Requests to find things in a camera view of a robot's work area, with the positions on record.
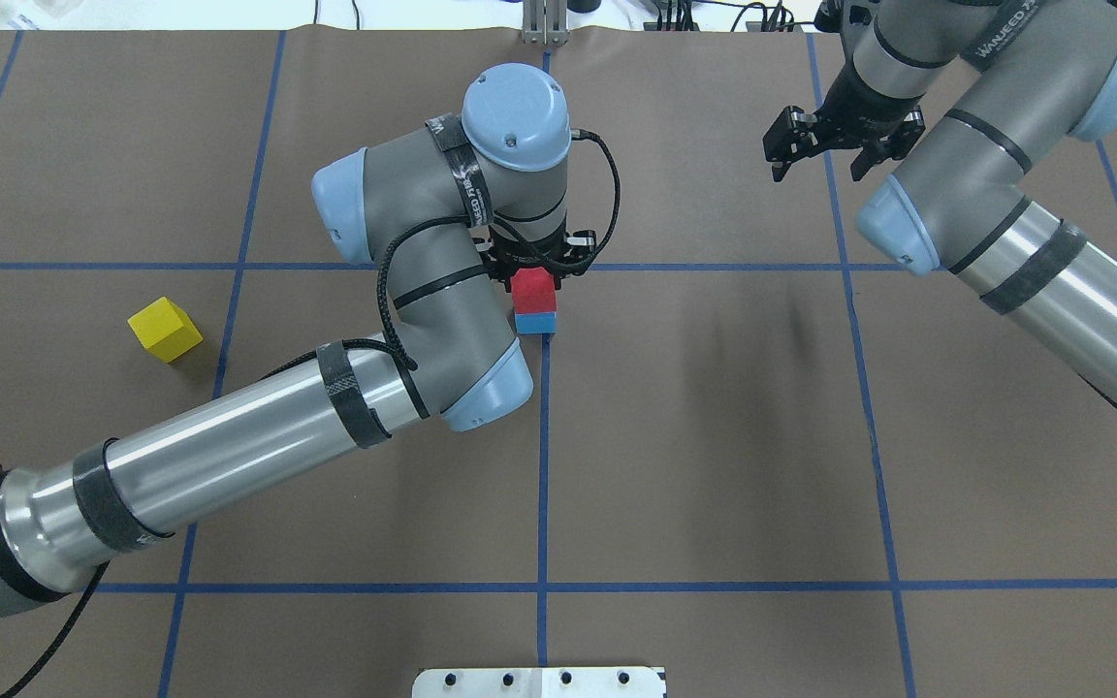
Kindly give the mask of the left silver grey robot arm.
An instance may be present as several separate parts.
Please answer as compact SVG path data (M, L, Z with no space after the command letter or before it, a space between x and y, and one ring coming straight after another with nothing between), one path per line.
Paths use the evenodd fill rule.
M0 463L0 618L427 417L469 431L524 405L523 324L494 283L588 269L601 242L564 226L570 146L590 137L554 76L506 63L475 77L458 113L319 169L311 191L336 250L376 269L381 334L319 345L52 468Z

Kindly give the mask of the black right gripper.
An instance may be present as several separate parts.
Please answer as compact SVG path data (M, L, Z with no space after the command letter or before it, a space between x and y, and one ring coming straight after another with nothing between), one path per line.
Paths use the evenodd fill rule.
M886 160L899 162L927 131L918 102L885 96L846 63L815 113L787 106L763 133L772 180L784 181L795 163L832 149L860 149L849 168L855 182Z

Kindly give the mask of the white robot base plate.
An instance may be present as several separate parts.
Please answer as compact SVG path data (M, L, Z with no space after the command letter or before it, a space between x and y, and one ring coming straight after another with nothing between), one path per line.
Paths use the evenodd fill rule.
M412 697L666 697L663 668L566 666L433 668L416 677Z

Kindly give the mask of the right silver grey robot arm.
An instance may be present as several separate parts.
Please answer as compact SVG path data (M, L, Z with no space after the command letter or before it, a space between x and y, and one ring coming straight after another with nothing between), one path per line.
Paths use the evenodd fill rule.
M1117 6L824 1L815 25L844 65L763 134L772 176L836 149L855 180L895 160L859 233L909 272L956 275L1117 410L1117 262L1019 187L1059 141L1117 130Z

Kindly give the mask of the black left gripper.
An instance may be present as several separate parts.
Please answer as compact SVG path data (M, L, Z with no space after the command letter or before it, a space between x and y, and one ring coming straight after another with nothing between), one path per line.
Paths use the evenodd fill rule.
M556 288L569 275L586 272L598 255L594 230L570 233L558 224L552 235L527 241L508 221L496 221L489 233L477 239L477 252L493 281L509 291L510 275L519 269L544 267L555 276Z

